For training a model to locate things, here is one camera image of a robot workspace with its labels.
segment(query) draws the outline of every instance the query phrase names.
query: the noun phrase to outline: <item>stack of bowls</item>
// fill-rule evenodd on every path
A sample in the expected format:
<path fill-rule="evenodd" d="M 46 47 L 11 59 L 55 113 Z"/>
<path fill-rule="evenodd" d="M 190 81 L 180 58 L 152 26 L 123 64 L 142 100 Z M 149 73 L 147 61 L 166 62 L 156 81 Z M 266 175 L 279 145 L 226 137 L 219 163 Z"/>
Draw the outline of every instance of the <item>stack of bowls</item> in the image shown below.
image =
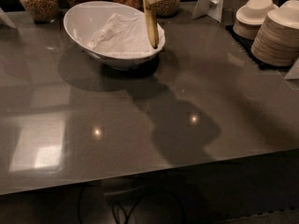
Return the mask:
<path fill-rule="evenodd" d="M 234 32 L 246 39 L 254 40 L 267 13 L 277 8 L 272 0 L 249 0 L 236 12 Z"/>
<path fill-rule="evenodd" d="M 288 2 L 269 11 L 254 39 L 252 54 L 264 63 L 290 66 L 299 55 L 299 5 Z"/>

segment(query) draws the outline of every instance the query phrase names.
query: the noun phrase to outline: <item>wooden tongs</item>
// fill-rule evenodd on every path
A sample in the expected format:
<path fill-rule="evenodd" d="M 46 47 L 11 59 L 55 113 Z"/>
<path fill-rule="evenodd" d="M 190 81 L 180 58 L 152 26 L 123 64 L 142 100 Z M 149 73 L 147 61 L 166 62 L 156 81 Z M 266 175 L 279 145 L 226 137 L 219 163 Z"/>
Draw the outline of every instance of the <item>wooden tongs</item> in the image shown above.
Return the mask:
<path fill-rule="evenodd" d="M 149 42 L 154 49 L 158 48 L 159 34 L 156 18 L 156 3 L 162 0 L 143 0 L 144 14 L 148 28 Z"/>

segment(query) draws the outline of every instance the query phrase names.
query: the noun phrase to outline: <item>table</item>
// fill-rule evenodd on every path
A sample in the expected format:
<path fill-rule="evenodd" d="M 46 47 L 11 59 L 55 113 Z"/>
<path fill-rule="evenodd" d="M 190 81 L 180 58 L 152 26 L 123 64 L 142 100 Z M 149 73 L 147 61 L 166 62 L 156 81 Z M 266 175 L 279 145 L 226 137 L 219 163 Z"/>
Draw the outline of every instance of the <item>table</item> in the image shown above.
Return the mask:
<path fill-rule="evenodd" d="M 144 76 L 100 64 L 63 21 L 0 25 L 0 194 L 299 148 L 299 84 L 262 71 L 182 3 Z"/>

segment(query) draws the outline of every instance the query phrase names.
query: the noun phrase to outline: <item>white card stand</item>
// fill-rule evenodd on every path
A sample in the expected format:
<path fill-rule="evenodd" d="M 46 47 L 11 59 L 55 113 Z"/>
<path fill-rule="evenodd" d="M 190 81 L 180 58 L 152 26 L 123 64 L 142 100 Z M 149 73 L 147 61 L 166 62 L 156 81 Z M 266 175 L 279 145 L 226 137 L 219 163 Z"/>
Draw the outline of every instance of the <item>white card stand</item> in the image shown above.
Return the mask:
<path fill-rule="evenodd" d="M 284 79 L 298 79 L 299 78 L 299 59 L 297 59 L 292 65 L 290 71 L 284 77 Z"/>
<path fill-rule="evenodd" d="M 192 19 L 208 15 L 212 19 L 221 22 L 223 4 L 225 0 L 197 0 Z"/>
<path fill-rule="evenodd" d="M 8 15 L 0 8 L 0 23 L 3 23 L 12 28 L 17 28 L 17 26 L 12 22 L 12 20 L 8 17 Z"/>

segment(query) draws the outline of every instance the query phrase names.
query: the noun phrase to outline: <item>gray countertop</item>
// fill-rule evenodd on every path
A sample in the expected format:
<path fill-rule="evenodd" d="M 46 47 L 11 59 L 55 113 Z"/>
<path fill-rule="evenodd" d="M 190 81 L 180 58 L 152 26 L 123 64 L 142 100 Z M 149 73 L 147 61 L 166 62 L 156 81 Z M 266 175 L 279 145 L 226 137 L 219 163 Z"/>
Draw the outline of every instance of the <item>gray countertop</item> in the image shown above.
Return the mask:
<path fill-rule="evenodd" d="M 225 23 L 191 21 L 193 5 L 159 20 L 164 51 L 129 74 L 90 58 L 62 21 L 8 13 L 0 194 L 299 148 L 299 83 L 260 70 Z"/>

